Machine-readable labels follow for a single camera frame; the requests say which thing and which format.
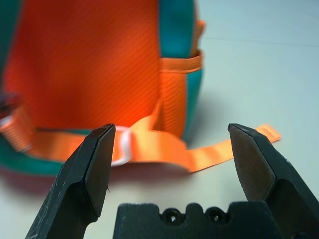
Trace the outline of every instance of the backpack strap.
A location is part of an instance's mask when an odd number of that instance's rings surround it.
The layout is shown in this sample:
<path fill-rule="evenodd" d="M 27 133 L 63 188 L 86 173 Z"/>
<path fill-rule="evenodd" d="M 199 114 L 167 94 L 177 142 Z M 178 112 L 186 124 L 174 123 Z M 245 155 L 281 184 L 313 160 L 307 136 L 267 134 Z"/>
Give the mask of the backpack strap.
<path fill-rule="evenodd" d="M 17 117 L 21 112 L 23 111 L 16 111 L 13 116 Z M 160 112 L 158 104 L 153 115 L 141 119 L 132 127 L 117 127 L 113 166 L 125 163 L 171 163 L 184 167 L 189 172 L 196 172 L 233 158 L 230 140 L 214 146 L 187 150 L 186 143 L 172 133 L 153 130 L 152 128 L 160 125 Z M 10 124 L 10 127 L 6 127 L 11 132 L 7 139 L 12 145 L 20 143 L 20 128 L 16 126 L 17 124 Z M 263 125 L 257 131 L 270 142 L 281 139 L 279 133 L 269 125 Z M 30 142 L 32 148 L 27 149 L 25 154 L 64 163 L 84 138 L 84 135 L 67 132 L 34 131 Z"/>

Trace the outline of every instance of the white background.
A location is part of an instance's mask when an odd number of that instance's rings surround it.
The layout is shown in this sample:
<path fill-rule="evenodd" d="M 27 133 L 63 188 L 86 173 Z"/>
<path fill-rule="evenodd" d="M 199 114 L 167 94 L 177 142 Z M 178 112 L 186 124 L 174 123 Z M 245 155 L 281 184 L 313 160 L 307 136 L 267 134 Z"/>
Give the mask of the white background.
<path fill-rule="evenodd" d="M 228 139 L 230 122 L 270 123 L 275 148 L 319 198 L 319 1 L 200 0 L 205 78 L 188 137 L 191 148 Z M 0 174 L 0 237 L 24 238 L 52 183 Z M 86 239 L 110 239 L 121 203 L 156 203 L 160 211 L 198 202 L 204 209 L 246 200 L 233 161 L 188 175 L 165 165 L 112 170 L 101 218 Z"/>

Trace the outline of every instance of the orange backpack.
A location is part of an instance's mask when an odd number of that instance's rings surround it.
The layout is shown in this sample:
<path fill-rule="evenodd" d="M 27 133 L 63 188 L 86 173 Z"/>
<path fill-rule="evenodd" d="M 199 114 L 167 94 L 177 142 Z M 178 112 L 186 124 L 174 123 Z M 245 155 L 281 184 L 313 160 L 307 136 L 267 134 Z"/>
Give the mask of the orange backpack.
<path fill-rule="evenodd" d="M 27 0 L 2 78 L 0 163 L 56 175 L 107 123 L 117 126 L 113 166 L 194 172 L 231 159 L 230 141 L 189 151 L 181 140 L 201 84 L 203 29 L 194 0 Z"/>

